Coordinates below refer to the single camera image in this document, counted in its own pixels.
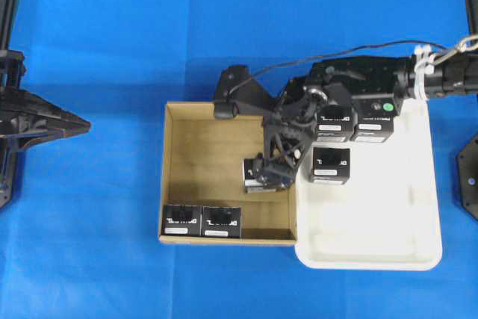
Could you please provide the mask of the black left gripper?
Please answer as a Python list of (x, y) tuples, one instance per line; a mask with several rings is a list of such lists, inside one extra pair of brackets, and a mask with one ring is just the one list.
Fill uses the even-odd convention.
[(40, 143), (83, 135), (90, 122), (41, 97), (19, 89), (1, 89), (1, 144), (21, 152)]

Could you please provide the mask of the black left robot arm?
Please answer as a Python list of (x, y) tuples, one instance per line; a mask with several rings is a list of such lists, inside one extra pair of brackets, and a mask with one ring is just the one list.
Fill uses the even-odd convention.
[(20, 88), (25, 56), (9, 49), (18, 0), (1, 0), (1, 207), (13, 197), (18, 154), (41, 143), (86, 134), (91, 124)]

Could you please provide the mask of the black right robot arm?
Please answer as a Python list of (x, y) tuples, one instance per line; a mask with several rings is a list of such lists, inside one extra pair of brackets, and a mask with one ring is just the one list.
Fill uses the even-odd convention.
[(229, 95), (235, 111), (262, 119), (264, 149), (248, 174), (266, 188), (289, 188), (315, 141), (384, 143), (408, 99), (477, 92), (477, 36), (446, 47), (414, 41), (408, 57), (364, 56), (357, 46), (308, 58), (308, 74), (271, 96), (247, 76)]

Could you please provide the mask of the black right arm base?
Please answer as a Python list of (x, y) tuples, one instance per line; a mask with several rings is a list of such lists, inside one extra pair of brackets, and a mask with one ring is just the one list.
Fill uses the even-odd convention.
[(477, 134), (457, 155), (461, 207), (477, 220)]

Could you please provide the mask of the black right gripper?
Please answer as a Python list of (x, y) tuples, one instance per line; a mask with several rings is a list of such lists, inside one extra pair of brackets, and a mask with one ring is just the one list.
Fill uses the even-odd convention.
[[(276, 98), (276, 117), (310, 120), (328, 106), (352, 108), (360, 117), (396, 117), (406, 99), (406, 59), (358, 56), (324, 60), (293, 77)], [(309, 151), (312, 127), (278, 126), (262, 118), (263, 151), (253, 159), (261, 185), (290, 187)]]

